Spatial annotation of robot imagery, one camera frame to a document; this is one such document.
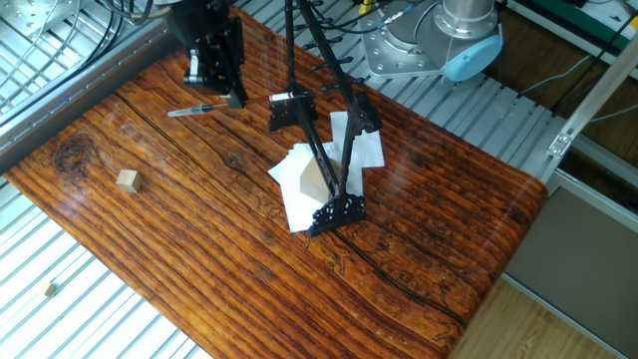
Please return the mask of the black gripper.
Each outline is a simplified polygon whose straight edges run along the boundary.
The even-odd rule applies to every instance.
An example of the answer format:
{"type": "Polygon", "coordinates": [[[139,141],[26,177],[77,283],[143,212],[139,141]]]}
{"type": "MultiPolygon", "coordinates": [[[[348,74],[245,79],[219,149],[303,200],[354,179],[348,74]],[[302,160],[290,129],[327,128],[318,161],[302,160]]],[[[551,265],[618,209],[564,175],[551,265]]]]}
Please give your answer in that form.
{"type": "Polygon", "coordinates": [[[241,83],[241,22],[229,8],[203,8],[190,14],[190,67],[184,82],[219,96],[231,109],[243,109],[248,100],[241,83]]]}

